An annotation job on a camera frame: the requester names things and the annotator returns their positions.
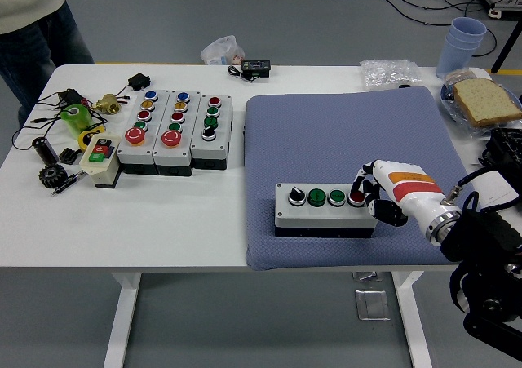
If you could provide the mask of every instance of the green button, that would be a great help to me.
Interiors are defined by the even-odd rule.
[[[181,125],[179,123],[171,123],[169,125],[169,130],[180,131],[180,129],[181,129]]]
[[[341,190],[332,190],[328,196],[328,202],[333,206],[342,206],[346,200],[346,195]]]
[[[206,113],[208,113],[210,117],[213,117],[219,114],[219,109],[217,107],[209,107],[206,109]]]
[[[89,156],[90,162],[104,162],[105,155],[103,153],[91,153]]]
[[[314,207],[321,207],[326,202],[326,193],[320,188],[314,188],[308,194],[308,203]]]
[[[136,122],[134,124],[134,127],[138,127],[138,128],[143,129],[145,131],[147,131],[147,129],[148,129],[147,123],[146,122],[142,122],[142,121]]]
[[[212,127],[213,129],[218,128],[218,120],[215,117],[206,117],[205,121],[205,127]]]

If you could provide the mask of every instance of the white table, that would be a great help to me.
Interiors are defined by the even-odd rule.
[[[420,70],[423,85],[438,100],[442,83],[435,70]],[[483,70],[476,72],[488,77]],[[194,170],[191,177],[122,174],[114,190],[95,188],[87,177],[51,197],[50,190],[38,181],[43,165],[34,150],[12,149],[0,169],[0,268],[97,269],[113,273],[122,284],[107,367],[123,364],[142,272],[249,270],[242,164],[246,101],[255,95],[365,91],[358,67],[272,66],[270,78],[248,83],[229,76],[225,66],[122,64],[60,67],[42,96],[74,88],[96,102],[106,93],[119,92],[137,73],[150,76],[149,89],[232,97],[234,121],[227,170]],[[57,96],[46,101],[55,103]],[[108,131],[123,133],[131,105],[108,118]],[[30,119],[50,117],[49,108],[37,106]],[[449,124],[449,134],[471,171],[483,144],[453,126]],[[41,133],[23,130],[16,144],[29,146]],[[47,138],[57,153],[65,147],[77,149],[62,122],[55,124]],[[66,170],[71,174],[79,166]],[[414,365],[431,364],[411,288],[425,268],[383,265],[317,270],[393,271],[400,308],[407,313],[403,320]]]

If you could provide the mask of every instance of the orange stripe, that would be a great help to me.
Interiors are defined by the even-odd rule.
[[[392,183],[399,183],[403,180],[416,180],[418,182],[430,182],[435,183],[435,181],[426,174],[419,174],[417,172],[391,172],[388,174],[388,178],[390,178]]]
[[[442,193],[442,190],[435,183],[425,183],[425,182],[407,182],[398,184],[393,189],[393,195],[397,202],[402,201],[406,195],[410,193]]]

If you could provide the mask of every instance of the dark cylinder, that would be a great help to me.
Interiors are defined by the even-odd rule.
[[[58,156],[46,137],[35,138],[33,147],[46,166],[54,166],[58,162]]]

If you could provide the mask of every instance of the person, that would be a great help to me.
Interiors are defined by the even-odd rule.
[[[0,0],[0,75],[21,103],[20,127],[62,64],[94,64],[67,1]]]

